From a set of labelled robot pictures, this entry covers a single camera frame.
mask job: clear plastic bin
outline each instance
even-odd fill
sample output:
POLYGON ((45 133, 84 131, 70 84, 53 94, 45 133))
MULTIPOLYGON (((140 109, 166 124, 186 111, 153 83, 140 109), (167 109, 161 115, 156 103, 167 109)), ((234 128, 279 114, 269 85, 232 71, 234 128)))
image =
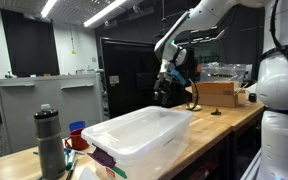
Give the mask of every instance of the clear plastic bin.
POLYGON ((150 180, 161 176, 188 144, 193 114, 150 106, 83 130, 107 179, 150 180))

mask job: humanoid robot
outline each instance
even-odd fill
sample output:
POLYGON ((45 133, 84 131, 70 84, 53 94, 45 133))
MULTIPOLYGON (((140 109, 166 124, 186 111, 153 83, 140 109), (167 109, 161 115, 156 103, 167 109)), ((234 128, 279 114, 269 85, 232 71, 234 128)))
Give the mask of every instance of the humanoid robot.
POLYGON ((162 61, 155 97, 167 99, 172 73, 186 57, 186 50, 171 41, 182 31, 209 30, 237 4, 265 7, 264 48, 256 93, 267 110, 262 119, 261 162, 257 179, 288 180, 288 0, 202 0, 184 13, 156 44, 162 61))

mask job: wooden countertop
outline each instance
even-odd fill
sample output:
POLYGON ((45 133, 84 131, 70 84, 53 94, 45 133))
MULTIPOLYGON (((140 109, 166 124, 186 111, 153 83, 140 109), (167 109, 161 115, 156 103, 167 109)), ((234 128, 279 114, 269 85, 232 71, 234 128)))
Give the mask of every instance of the wooden countertop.
MULTIPOLYGON (((219 108, 221 116, 212 116, 215 107, 203 106, 201 111, 194 112, 190 123, 189 145, 161 179, 170 179, 190 163, 203 155, 216 143, 247 123, 252 117, 264 109, 262 103, 241 104, 237 108, 219 108)), ((31 148, 0 158, 0 179, 24 180, 37 179, 41 175, 39 157, 33 154, 37 148, 31 148)), ((79 161, 72 176, 78 179, 83 168, 89 167, 95 171, 94 161, 88 155, 77 155, 79 161)))
MULTIPOLYGON (((240 127, 246 124, 249 120, 264 110, 262 102, 251 103, 245 100, 245 94, 239 93, 238 105, 235 108, 215 107, 202 105, 202 109, 194 111, 194 117, 202 118, 209 121, 215 121, 227 124, 232 127, 233 131, 237 131, 240 127), (222 113, 220 116, 211 115, 215 109, 222 113)), ((185 105, 176 106, 172 109, 185 109, 185 105)))

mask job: gray thermos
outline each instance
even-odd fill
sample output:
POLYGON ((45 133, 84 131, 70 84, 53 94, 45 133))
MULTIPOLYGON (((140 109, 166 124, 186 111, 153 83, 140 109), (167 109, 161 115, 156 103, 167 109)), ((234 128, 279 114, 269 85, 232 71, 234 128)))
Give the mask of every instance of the gray thermos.
POLYGON ((51 109, 49 104, 43 104, 34 118, 43 179, 58 179, 65 173, 58 111, 51 109))

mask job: blue cup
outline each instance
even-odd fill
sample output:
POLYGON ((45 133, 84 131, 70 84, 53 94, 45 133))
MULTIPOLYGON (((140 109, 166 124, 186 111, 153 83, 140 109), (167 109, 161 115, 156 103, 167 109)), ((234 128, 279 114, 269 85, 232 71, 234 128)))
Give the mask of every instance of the blue cup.
POLYGON ((81 129, 81 128, 85 128, 85 121, 76 121, 76 122, 72 122, 70 125, 70 132, 76 130, 76 129, 81 129))

